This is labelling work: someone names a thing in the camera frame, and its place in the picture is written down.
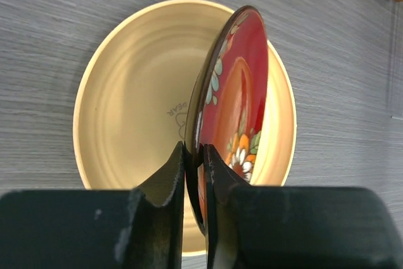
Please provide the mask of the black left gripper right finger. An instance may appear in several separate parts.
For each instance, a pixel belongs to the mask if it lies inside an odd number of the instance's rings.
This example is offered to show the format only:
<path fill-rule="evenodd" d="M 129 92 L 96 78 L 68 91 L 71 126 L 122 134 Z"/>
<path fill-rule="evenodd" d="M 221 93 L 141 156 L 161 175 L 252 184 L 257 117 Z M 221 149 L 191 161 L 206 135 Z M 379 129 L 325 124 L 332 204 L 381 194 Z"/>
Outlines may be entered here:
<path fill-rule="evenodd" d="M 363 187 L 252 186 L 204 147 L 209 268 L 401 268 L 402 240 Z"/>

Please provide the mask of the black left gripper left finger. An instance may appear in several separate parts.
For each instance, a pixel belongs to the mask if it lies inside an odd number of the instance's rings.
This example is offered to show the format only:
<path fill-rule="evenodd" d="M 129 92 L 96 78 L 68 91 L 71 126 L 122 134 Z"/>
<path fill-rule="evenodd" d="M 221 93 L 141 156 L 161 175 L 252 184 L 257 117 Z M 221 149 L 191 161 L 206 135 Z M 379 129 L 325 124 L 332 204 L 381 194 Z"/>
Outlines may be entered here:
<path fill-rule="evenodd" d="M 1 197 L 2 268 L 180 268 L 184 150 L 131 190 Z"/>

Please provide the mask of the dark red patterned plate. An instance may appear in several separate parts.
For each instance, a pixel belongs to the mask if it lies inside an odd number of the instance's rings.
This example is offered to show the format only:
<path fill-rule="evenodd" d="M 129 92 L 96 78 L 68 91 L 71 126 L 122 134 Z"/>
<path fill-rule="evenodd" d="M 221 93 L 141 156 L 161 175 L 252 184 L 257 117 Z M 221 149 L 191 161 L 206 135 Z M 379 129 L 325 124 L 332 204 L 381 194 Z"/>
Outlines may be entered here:
<path fill-rule="evenodd" d="M 203 146 L 250 182 L 259 149 L 268 86 L 264 21 L 250 5 L 235 11 L 214 38 L 194 85 L 184 132 L 186 182 L 199 230 L 205 230 Z"/>

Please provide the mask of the cream yellow plate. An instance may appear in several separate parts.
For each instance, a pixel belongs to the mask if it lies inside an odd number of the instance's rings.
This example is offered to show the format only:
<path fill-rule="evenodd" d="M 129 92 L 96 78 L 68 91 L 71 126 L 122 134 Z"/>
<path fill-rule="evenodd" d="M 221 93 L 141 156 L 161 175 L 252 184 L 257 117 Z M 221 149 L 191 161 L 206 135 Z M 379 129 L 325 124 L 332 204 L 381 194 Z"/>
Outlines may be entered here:
<path fill-rule="evenodd" d="M 205 252 L 186 182 L 188 106 L 213 40 L 235 11 L 206 0 L 168 0 L 141 9 L 102 41 L 77 91 L 73 145 L 78 172 L 88 189 L 133 189 L 182 143 L 183 256 Z M 285 66 L 268 37 L 267 42 L 266 107 L 248 183 L 282 186 L 293 160 L 297 115 Z"/>

